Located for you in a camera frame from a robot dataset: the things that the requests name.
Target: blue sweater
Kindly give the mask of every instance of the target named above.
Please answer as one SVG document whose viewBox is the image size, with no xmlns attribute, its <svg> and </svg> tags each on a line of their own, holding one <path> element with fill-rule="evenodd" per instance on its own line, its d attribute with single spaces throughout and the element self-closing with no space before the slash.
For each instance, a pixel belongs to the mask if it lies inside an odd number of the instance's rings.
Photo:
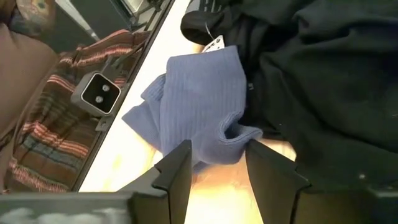
<svg viewBox="0 0 398 224">
<path fill-rule="evenodd" d="M 171 57 L 167 74 L 142 93 L 145 100 L 123 116 L 163 155 L 192 141 L 193 168 L 233 164 L 260 129 L 238 124 L 246 101 L 246 77 L 235 46 Z"/>
</svg>

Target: black jacket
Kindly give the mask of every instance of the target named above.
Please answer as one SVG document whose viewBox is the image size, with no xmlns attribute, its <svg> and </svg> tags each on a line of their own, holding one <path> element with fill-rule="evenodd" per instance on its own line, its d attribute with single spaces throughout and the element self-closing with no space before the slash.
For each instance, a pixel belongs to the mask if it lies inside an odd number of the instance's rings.
<svg viewBox="0 0 398 224">
<path fill-rule="evenodd" d="M 193 11 L 184 36 L 237 45 L 243 124 L 285 139 L 302 172 L 344 185 L 398 182 L 398 2 L 243 0 Z"/>
</svg>

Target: brown fabric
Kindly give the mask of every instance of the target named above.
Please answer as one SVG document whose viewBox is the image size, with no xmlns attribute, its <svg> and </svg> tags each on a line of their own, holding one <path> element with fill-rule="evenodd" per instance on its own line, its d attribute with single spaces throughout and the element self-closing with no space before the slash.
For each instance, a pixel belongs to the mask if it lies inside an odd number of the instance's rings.
<svg viewBox="0 0 398 224">
<path fill-rule="evenodd" d="M 0 22 L 8 24 L 15 7 L 15 0 L 0 0 Z"/>
<path fill-rule="evenodd" d="M 5 183 L 11 193 L 66 192 L 73 187 L 91 153 L 98 118 L 71 104 L 70 96 L 81 78 L 100 70 L 107 57 L 135 52 L 115 80 L 122 87 L 148 36 L 121 30 L 62 55 L 33 107 L 20 119 Z"/>
<path fill-rule="evenodd" d="M 6 25 L 0 24 L 0 139 L 16 125 L 29 99 L 56 62 L 57 55 L 45 44 L 10 32 Z M 10 144 L 0 152 L 0 186 L 10 152 Z"/>
</svg>

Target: striped blanket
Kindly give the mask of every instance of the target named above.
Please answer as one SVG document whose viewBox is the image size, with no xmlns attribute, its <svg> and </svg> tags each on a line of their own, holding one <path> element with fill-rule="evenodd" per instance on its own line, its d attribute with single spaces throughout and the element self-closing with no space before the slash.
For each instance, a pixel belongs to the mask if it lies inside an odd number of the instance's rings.
<svg viewBox="0 0 398 224">
<path fill-rule="evenodd" d="M 148 32 L 126 30 L 89 46 L 65 53 L 34 106 L 17 131 L 13 157 L 5 178 L 12 192 L 67 192 L 75 184 L 97 132 L 94 118 L 70 103 L 70 96 L 82 76 L 100 70 L 108 56 L 119 57 L 136 51 L 123 63 L 115 83 L 120 87 L 134 66 L 148 38 Z"/>
</svg>

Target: white price tag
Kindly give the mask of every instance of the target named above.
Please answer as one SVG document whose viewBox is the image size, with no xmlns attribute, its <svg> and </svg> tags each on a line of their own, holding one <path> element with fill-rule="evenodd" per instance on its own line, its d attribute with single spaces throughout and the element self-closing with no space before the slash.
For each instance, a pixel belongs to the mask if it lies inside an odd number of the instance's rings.
<svg viewBox="0 0 398 224">
<path fill-rule="evenodd" d="M 224 38 L 222 35 L 219 35 L 216 39 L 210 42 L 210 44 L 206 45 L 206 47 L 202 50 L 203 52 L 212 52 L 214 50 L 223 49 L 225 47 Z"/>
</svg>

